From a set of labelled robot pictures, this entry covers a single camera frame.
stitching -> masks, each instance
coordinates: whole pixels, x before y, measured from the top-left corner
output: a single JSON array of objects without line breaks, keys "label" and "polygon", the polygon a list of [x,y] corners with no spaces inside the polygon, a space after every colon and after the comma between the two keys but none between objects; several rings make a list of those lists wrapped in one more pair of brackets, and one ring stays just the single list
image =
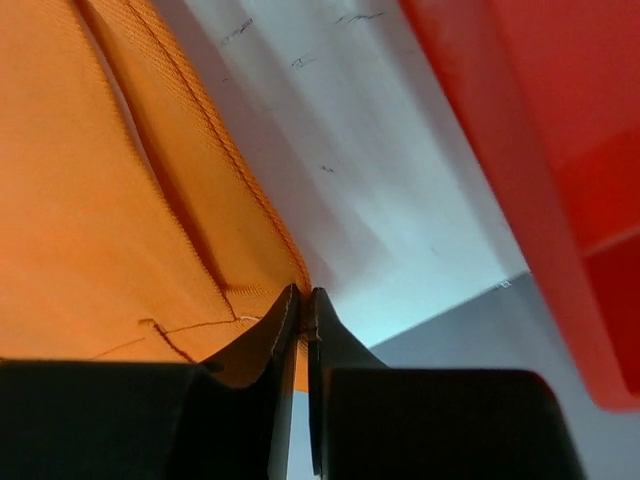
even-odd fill
[{"label": "stitching", "polygon": [[142,342],[143,340],[146,340],[147,337],[142,337],[142,338],[136,338],[135,340],[131,340],[130,342],[127,343],[122,343],[120,345],[116,345],[113,348],[110,348],[109,350],[105,350],[102,353],[99,353],[98,355],[96,355],[95,357],[91,357],[89,360],[97,360],[100,357],[104,357],[105,355],[109,355],[110,353],[115,352],[116,350],[120,350],[121,348],[125,348],[128,347],[130,345],[134,345],[136,343]]},{"label": "stitching", "polygon": [[[132,13],[136,16],[136,18],[140,21],[140,23],[144,26],[145,30],[147,30],[147,32],[149,33],[151,38],[158,45],[158,47],[162,50],[162,52],[164,52],[164,54],[167,57],[167,59],[169,60],[169,62],[176,69],[180,79],[182,80],[182,83],[184,84],[184,87],[187,89],[187,92],[191,96],[191,98],[194,101],[194,103],[198,106],[198,109],[200,110],[200,114],[204,117],[206,123],[208,124],[209,128],[211,129],[211,132],[213,133],[215,138],[218,140],[219,146],[227,154],[227,158],[229,160],[231,160],[231,163],[232,163],[232,166],[233,166],[234,170],[236,171],[238,176],[243,180],[245,186],[252,193],[254,199],[258,202],[260,207],[262,207],[263,212],[266,214],[266,216],[269,219],[269,221],[271,222],[272,226],[276,229],[276,231],[280,235],[281,239],[284,241],[284,243],[285,243],[285,245],[287,247],[287,250],[289,250],[289,253],[293,257],[293,260],[296,262],[296,266],[298,267],[298,271],[300,273],[306,272],[306,268],[304,268],[304,263],[303,263],[302,259],[300,258],[299,253],[293,247],[292,239],[290,239],[289,235],[287,235],[285,233],[286,231],[284,229],[284,225],[282,225],[281,222],[277,221],[277,218],[273,213],[273,208],[272,207],[268,208],[268,207],[270,207],[270,204],[268,203],[268,200],[266,199],[264,194],[261,194],[262,192],[258,190],[259,187],[256,188],[256,186],[253,185],[254,182],[249,181],[249,178],[247,177],[246,172],[244,172],[244,169],[240,168],[240,165],[238,165],[237,156],[234,155],[231,152],[231,150],[229,149],[227,144],[223,141],[220,132],[217,130],[217,128],[213,124],[213,121],[209,117],[209,114],[207,113],[207,109],[204,107],[204,105],[202,104],[202,102],[200,101],[198,96],[195,94],[195,92],[194,92],[193,88],[191,87],[189,81],[186,79],[186,77],[184,75],[184,72],[180,69],[180,66],[178,65],[178,62],[175,61],[173,56],[165,48],[165,46],[162,44],[160,39],[156,36],[156,34],[153,31],[153,29],[151,28],[151,26],[147,23],[147,21],[140,14],[140,12],[136,9],[136,7],[131,3],[131,1],[130,0],[124,0],[124,2],[127,4],[129,9],[132,11]],[[310,290],[311,284],[310,284],[309,279],[307,278],[307,275],[303,274],[302,276],[303,276],[303,282],[304,282],[305,289],[306,290]]]}]

orange cloth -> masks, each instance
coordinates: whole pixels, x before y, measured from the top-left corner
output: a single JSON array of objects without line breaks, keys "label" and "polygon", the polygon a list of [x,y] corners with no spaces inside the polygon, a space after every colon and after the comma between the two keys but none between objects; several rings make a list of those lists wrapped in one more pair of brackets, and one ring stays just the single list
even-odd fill
[{"label": "orange cloth", "polygon": [[0,155],[2,357],[199,361],[310,291],[145,0],[0,2]]}]

scuff mark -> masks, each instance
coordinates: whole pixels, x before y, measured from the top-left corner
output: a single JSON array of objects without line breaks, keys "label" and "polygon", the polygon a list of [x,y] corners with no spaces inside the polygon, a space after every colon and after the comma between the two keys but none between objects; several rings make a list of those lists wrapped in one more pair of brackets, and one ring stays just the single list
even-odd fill
[{"label": "scuff mark", "polygon": [[244,33],[244,31],[249,28],[251,25],[253,25],[253,18],[250,18],[249,20],[247,20],[246,22],[244,22],[242,25],[240,25],[238,28],[236,28],[233,32],[231,32],[229,35],[227,35],[226,37],[224,37],[222,39],[222,41],[220,42],[220,46],[224,47],[225,45],[227,45],[231,40],[233,40],[235,37],[237,37],[238,35],[242,35]]},{"label": "scuff mark", "polygon": [[158,336],[162,340],[164,340],[164,342],[169,346],[169,348],[173,350],[178,356],[184,358],[189,363],[196,363],[196,361],[193,358],[191,358],[191,356],[187,352],[178,348],[176,344],[174,344],[169,339],[168,332],[164,329],[162,325],[156,322],[153,318],[143,318],[142,320],[139,320],[138,323],[140,325],[146,325],[151,327],[158,334]]},{"label": "scuff mark", "polygon": [[306,67],[307,65],[315,62],[316,60],[318,59],[310,56],[307,53],[306,55],[303,55],[300,58],[296,58],[293,62],[291,62],[291,66],[293,67],[294,70],[300,70],[301,68]]},{"label": "scuff mark", "polygon": [[374,13],[373,15],[356,15],[352,17],[347,23],[357,22],[359,20],[373,20],[374,18],[381,17],[387,12]]}]

red container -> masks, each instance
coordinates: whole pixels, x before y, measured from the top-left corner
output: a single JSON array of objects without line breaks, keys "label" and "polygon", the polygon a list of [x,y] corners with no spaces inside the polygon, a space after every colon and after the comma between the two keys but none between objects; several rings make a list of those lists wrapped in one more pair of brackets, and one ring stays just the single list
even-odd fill
[{"label": "red container", "polygon": [[593,399],[640,410],[640,2],[400,1]]}]

